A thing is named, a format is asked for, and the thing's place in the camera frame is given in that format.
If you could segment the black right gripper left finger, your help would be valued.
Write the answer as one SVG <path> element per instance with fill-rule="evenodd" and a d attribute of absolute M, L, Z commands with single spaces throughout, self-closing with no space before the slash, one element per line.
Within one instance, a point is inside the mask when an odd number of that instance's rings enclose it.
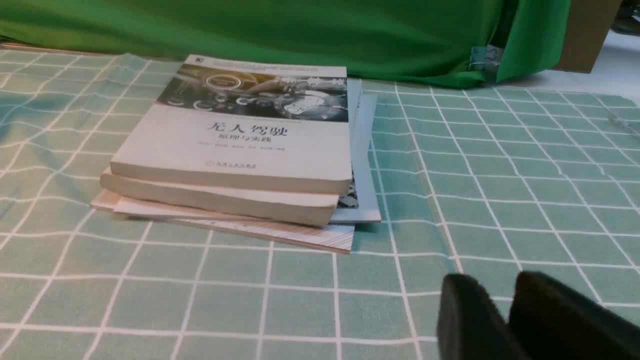
<path fill-rule="evenodd" d="M 486 289 L 473 277 L 444 276 L 436 326 L 441 360 L 529 360 Z"/>

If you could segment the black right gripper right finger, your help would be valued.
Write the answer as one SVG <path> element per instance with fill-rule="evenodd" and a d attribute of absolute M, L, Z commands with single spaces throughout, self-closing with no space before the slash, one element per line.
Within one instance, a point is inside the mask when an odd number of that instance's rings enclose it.
<path fill-rule="evenodd" d="M 515 282 L 509 328 L 533 360 L 637 360 L 640 329 L 539 271 Z"/>

